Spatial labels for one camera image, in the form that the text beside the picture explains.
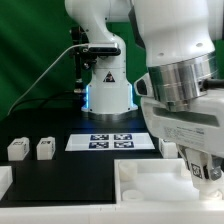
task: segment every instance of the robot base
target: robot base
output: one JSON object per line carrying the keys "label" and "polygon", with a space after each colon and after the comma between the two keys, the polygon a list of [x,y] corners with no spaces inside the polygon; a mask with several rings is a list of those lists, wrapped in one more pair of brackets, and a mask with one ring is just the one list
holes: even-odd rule
{"label": "robot base", "polygon": [[95,114],[82,109],[82,115],[83,117],[99,121],[120,121],[127,118],[136,117],[138,115],[138,107],[136,106],[133,110],[120,114]]}

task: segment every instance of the green wall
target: green wall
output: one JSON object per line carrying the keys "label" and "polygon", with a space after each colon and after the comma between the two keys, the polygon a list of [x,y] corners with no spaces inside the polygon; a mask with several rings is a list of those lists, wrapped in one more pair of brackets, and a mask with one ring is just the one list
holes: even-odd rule
{"label": "green wall", "polygon": [[[69,29],[75,23],[64,0],[0,1],[0,119],[45,69],[72,45]],[[108,24],[127,44],[127,78],[134,82],[145,71],[145,52],[136,47],[130,24]],[[223,42],[216,44],[221,73]],[[86,81],[90,75],[85,74]],[[67,55],[27,98],[48,97],[74,88],[74,63]]]}

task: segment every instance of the white container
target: white container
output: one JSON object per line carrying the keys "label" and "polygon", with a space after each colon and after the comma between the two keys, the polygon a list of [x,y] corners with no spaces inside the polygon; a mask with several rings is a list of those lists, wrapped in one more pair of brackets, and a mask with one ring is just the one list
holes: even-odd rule
{"label": "white container", "polygon": [[[137,177],[121,182],[115,161],[117,204],[0,209],[4,224],[223,224],[224,201],[199,201],[191,180],[181,172],[182,160],[131,160]],[[122,200],[127,189],[141,200]]]}

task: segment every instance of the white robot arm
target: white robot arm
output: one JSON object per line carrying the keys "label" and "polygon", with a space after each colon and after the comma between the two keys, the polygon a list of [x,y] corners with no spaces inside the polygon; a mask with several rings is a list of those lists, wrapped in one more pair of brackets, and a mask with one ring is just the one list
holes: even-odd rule
{"label": "white robot arm", "polygon": [[132,100],[132,85],[126,79],[126,46],[108,31],[108,21],[128,21],[131,9],[127,0],[65,0],[68,14],[86,32],[90,43],[116,43],[121,54],[98,57],[87,87],[88,102],[82,111],[91,118],[118,120],[132,116],[137,106]]}
{"label": "white robot arm", "polygon": [[218,197],[224,189],[224,92],[223,82],[212,80],[218,69],[211,37],[221,37],[223,1],[136,0],[134,5],[147,51],[149,73],[135,83],[147,127],[178,144],[202,199]]}

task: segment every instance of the white plastic part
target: white plastic part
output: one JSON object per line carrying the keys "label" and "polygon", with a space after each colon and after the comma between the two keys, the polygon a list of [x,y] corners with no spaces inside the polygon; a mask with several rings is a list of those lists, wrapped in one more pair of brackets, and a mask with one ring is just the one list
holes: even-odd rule
{"label": "white plastic part", "polygon": [[23,160],[30,151],[29,139],[26,137],[16,138],[7,149],[9,161]]}
{"label": "white plastic part", "polygon": [[215,50],[206,0],[135,0],[148,67],[177,63]]}
{"label": "white plastic part", "polygon": [[224,0],[207,0],[209,9],[209,34],[212,40],[222,39]]}
{"label": "white plastic part", "polygon": [[0,167],[0,200],[12,184],[12,168],[11,166]]}
{"label": "white plastic part", "polygon": [[138,174],[137,163],[132,161],[121,161],[118,166],[121,181],[131,181],[137,177]]}
{"label": "white plastic part", "polygon": [[55,153],[55,138],[41,138],[37,145],[37,159],[38,160],[51,160]]}
{"label": "white plastic part", "polygon": [[178,158],[176,143],[164,139],[159,139],[159,150],[164,159]]}
{"label": "white plastic part", "polygon": [[152,88],[152,82],[151,82],[149,73],[146,73],[146,74],[143,75],[140,79],[138,79],[137,81],[135,81],[135,83],[134,83],[134,88],[135,88],[135,92],[136,92],[136,94],[137,94],[138,96],[144,96],[144,95],[141,95],[141,94],[138,92],[137,83],[138,83],[138,81],[140,81],[140,80],[144,80],[144,82],[145,82],[146,89],[147,89],[147,97],[154,97],[153,88]]}
{"label": "white plastic part", "polygon": [[144,201],[144,195],[140,191],[127,190],[123,192],[122,199],[127,202],[139,202]]}
{"label": "white plastic part", "polygon": [[222,192],[220,191],[216,191],[216,192],[213,192],[211,194],[206,194],[204,192],[201,192],[199,193],[199,199],[200,200],[207,200],[207,201],[222,201],[223,200],[223,195],[222,195]]}
{"label": "white plastic part", "polygon": [[184,161],[181,163],[181,177],[191,180],[191,172],[186,168]]}

